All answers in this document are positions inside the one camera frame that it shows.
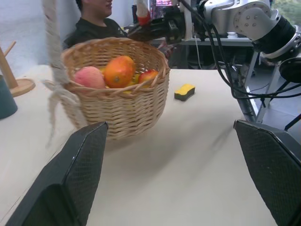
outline red apple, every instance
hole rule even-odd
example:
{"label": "red apple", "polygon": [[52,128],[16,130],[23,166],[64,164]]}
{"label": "red apple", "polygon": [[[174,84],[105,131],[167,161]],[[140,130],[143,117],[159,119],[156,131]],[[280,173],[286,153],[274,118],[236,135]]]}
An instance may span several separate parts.
{"label": "red apple", "polygon": [[147,80],[154,79],[157,75],[158,75],[158,72],[156,70],[153,70],[153,69],[148,70],[147,72],[144,72],[143,74],[141,74],[139,76],[138,83],[141,84]]}

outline floor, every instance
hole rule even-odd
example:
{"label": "floor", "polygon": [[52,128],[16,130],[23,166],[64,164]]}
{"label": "floor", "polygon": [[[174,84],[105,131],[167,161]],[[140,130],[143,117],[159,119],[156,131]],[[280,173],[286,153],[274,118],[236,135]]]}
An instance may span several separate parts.
{"label": "floor", "polygon": [[[272,69],[256,69],[256,75],[251,78],[250,90],[261,88],[270,82],[272,76]],[[279,88],[285,80],[280,77],[277,87]],[[291,83],[287,86],[291,87],[296,85]],[[254,93],[265,93],[267,88],[254,91]],[[301,93],[301,87],[288,91],[285,95],[292,95]],[[256,99],[256,105],[259,107],[260,100]],[[301,113],[301,96],[286,98],[286,99],[274,99],[271,101],[266,114],[263,118],[263,123],[278,129],[284,129],[284,127],[291,122],[296,116]],[[301,143],[301,121],[295,124],[288,132]]]}

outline man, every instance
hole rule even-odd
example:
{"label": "man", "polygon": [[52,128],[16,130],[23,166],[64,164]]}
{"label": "man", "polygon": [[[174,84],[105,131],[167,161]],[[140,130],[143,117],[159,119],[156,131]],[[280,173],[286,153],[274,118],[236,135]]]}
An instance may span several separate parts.
{"label": "man", "polygon": [[125,38],[127,34],[112,19],[112,0],[76,0],[81,11],[81,18],[76,24],[76,31],[65,40],[65,47],[92,39],[108,37]]}

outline sponge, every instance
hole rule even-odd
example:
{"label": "sponge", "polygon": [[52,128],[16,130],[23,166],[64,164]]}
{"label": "sponge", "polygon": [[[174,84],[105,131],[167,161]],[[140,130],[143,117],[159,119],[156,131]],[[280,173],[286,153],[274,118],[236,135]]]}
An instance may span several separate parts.
{"label": "sponge", "polygon": [[190,84],[183,85],[179,90],[174,93],[176,100],[186,101],[189,97],[194,95],[196,87]]}

